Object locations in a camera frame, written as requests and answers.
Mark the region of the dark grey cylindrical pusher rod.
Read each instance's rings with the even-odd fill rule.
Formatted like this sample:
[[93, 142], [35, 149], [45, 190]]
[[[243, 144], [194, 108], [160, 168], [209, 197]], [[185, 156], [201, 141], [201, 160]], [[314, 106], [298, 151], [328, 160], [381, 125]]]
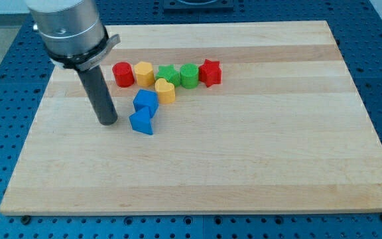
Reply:
[[118, 115], [101, 68], [96, 66], [89, 70], [79, 71], [78, 76], [99, 123], [102, 125], [114, 124]]

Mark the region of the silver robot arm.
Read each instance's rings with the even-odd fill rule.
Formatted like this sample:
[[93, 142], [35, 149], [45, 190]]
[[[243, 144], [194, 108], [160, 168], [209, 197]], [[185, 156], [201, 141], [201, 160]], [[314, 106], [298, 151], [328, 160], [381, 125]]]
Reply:
[[26, 0], [34, 31], [51, 61], [78, 73], [100, 124], [117, 121], [117, 112], [100, 68], [120, 36], [109, 33], [93, 0]]

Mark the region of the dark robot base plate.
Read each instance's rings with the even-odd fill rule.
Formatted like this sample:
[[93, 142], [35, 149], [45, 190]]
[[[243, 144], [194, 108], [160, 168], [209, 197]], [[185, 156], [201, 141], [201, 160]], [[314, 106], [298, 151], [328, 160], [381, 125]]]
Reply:
[[234, 0], [162, 0], [163, 11], [232, 10]]

